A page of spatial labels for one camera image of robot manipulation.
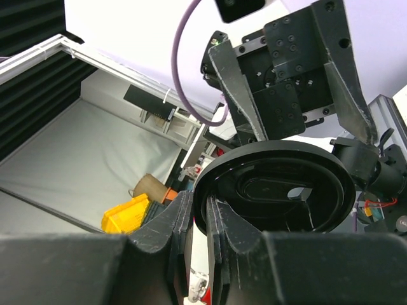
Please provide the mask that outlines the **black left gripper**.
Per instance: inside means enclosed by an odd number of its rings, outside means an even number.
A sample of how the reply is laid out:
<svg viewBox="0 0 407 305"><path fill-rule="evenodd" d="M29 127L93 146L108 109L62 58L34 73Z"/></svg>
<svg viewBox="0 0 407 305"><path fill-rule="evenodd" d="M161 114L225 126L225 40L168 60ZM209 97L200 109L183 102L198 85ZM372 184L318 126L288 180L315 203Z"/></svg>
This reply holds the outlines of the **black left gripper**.
<svg viewBox="0 0 407 305"><path fill-rule="evenodd" d="M343 1L316 1L268 22L237 49L208 51L227 96L257 141L303 133L336 115L361 142L377 128L361 93L353 94L353 51Z"/></svg>

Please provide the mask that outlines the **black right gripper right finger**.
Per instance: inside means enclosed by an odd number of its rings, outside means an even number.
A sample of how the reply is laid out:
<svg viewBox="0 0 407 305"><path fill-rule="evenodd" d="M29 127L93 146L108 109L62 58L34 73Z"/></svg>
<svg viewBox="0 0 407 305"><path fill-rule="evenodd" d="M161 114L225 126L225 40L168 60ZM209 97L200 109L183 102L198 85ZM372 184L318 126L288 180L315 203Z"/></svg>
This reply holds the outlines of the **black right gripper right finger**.
<svg viewBox="0 0 407 305"><path fill-rule="evenodd" d="M262 232L207 200L213 304L405 304L406 240Z"/></svg>

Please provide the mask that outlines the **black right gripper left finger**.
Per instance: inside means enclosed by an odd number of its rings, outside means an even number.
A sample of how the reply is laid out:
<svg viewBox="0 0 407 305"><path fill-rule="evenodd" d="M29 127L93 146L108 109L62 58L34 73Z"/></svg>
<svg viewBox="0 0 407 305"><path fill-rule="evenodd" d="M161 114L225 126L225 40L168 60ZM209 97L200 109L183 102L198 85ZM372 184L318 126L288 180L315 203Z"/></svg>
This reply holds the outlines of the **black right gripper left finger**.
<svg viewBox="0 0 407 305"><path fill-rule="evenodd" d="M189 191L132 234L4 234L1 303L182 304L192 235Z"/></svg>

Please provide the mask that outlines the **black plastic cup lid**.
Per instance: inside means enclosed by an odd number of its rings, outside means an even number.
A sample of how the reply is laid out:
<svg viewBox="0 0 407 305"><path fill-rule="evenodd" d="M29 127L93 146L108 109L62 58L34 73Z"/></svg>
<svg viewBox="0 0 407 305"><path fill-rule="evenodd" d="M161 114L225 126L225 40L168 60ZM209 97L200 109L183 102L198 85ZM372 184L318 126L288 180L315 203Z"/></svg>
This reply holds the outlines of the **black plastic cup lid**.
<svg viewBox="0 0 407 305"><path fill-rule="evenodd" d="M193 210L207 232L207 200L229 204L260 231L330 232L349 215L355 185L342 162L293 140L255 142L216 158L198 176Z"/></svg>

